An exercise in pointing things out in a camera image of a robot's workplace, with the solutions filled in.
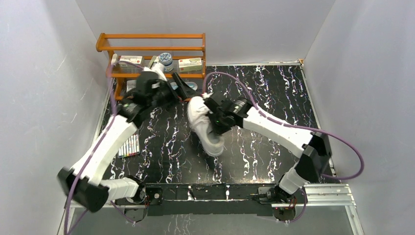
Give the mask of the white sneaker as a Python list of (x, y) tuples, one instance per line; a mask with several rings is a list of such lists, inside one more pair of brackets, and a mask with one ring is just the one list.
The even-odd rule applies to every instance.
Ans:
[(209, 108), (202, 97), (195, 96), (188, 102), (187, 119), (190, 129), (196, 133), (204, 151), (209, 156), (217, 157), (224, 151), (225, 140), (223, 136), (214, 133), (208, 113)]

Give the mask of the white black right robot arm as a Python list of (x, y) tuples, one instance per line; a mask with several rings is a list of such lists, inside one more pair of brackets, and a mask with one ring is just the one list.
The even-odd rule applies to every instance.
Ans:
[(287, 203), (308, 183), (320, 182), (331, 157), (327, 134), (285, 123), (245, 98), (230, 100), (219, 94), (203, 94), (202, 99), (215, 134), (238, 126), (277, 142), (298, 158), (273, 189), (259, 193), (260, 203)]

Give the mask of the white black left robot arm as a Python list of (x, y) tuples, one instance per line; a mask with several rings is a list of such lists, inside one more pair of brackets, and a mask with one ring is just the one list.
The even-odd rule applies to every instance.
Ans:
[(104, 180), (103, 175), (124, 143), (150, 117), (157, 107), (190, 101), (198, 93), (179, 76), (172, 77), (177, 85), (163, 79), (163, 74), (143, 71), (136, 86), (115, 106), (115, 115), (85, 155), (71, 168), (62, 168), (57, 177), (67, 195), (68, 203), (75, 201), (90, 212), (99, 211), (107, 202), (129, 198), (140, 204), (146, 198), (145, 183), (133, 176)]

